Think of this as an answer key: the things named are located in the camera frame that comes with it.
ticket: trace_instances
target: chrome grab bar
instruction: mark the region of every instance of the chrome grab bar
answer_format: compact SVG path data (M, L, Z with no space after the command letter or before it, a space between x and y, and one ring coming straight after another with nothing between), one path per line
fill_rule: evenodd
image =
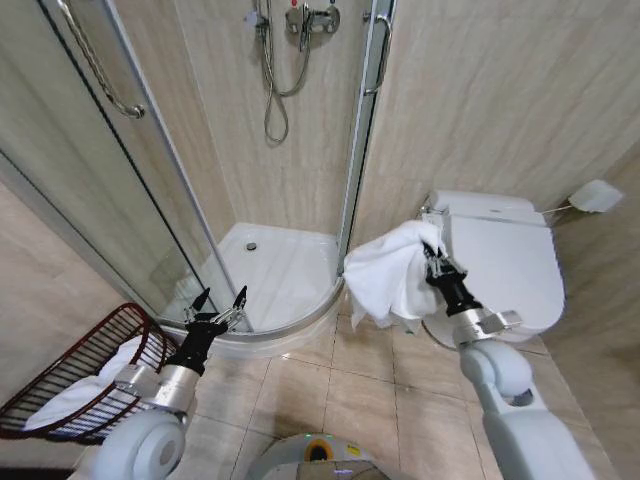
M378 92L378 89L382 86L382 82L384 82L384 75L387 72L387 58L389 57L389 48L391 47L391 34L393 33L393 29L391 28L391 20L386 15L376 15L374 23L378 22L382 22L385 27L384 52L382 52L378 81L373 88L367 88L364 91L365 95L373 95Z
M58 0L58 6L60 7L60 10L64 15L64 19L67 21L67 25L69 25L71 33L76 39L80 50L82 50L84 58L89 62L89 66L91 67L91 70L93 71L93 74L106 97L121 114L130 118L142 118L145 114L145 109L142 105L126 105L118 98L118 95L115 93L115 90L109 81L109 77L107 77L104 68L102 68L102 65L100 64L100 60L98 59L95 50L91 46L89 39L73 13L70 0Z

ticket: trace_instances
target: white cloth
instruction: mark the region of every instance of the white cloth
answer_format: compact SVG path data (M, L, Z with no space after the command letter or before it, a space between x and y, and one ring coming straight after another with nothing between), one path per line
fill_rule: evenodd
M97 376L91 375L82 378L52 397L40 410L27 419L23 429L34 430L51 425L84 407L113 383L113 379L122 370L122 367L131 361L140 347L141 341L142 336L138 335L120 345L116 354L104 364ZM152 336L149 336L147 341L157 345L157 341ZM125 402L131 400L128 394L116 391L110 393L109 396L116 401L111 402L109 398L101 400L102 408L107 412L117 413L122 409L122 404L117 400Z
M96 398L106 387L107 385L95 375L78 380L31 415L23 429L34 430L62 420Z
M365 313L380 328L390 326L394 316L419 322L435 313L437 297L425 281L423 242L446 253L440 233L437 225L410 220L345 257L344 279L352 296L353 328Z
M116 378L116 375L120 373L120 370L122 370L125 365L129 364L138 351L138 348L140 348L141 341L142 335L138 335L124 342L118 348L117 353L100 369L98 376L104 380L107 385L113 382L113 379Z

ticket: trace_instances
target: wire basket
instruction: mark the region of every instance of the wire basket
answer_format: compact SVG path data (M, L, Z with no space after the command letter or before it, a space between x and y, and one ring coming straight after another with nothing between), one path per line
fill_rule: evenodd
M138 397L106 387L97 397L65 418L33 430L27 419L55 395L78 380L96 375L120 345L141 336L130 364L147 365L156 372L175 353L176 345L135 303L125 303L82 337L31 383L0 408L0 438L44 438L54 442L100 445L122 420L145 408Z

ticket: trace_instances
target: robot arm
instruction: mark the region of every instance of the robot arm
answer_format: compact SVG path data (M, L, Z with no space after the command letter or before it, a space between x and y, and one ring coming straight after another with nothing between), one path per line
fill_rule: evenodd
M178 465L195 406L195 389L204 373L211 343L244 318L244 287L225 312L200 313L205 290L186 309L187 336L159 373L144 365L127 365L115 383L149 407L130 416L109 434L92 469L95 480L160 480Z
M438 288L455 323L460 366L484 410L483 425L505 480L595 477L573 436L545 405L531 365L494 340L520 323L515 312L487 313L464 285L466 273L425 245L427 283Z

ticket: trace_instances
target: toilet lid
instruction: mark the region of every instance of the toilet lid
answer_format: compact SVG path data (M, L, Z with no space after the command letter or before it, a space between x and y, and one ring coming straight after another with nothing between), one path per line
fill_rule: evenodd
M494 312L515 310L519 330L538 333L558 321L564 286L546 226L448 217L450 255L468 270L465 285Z

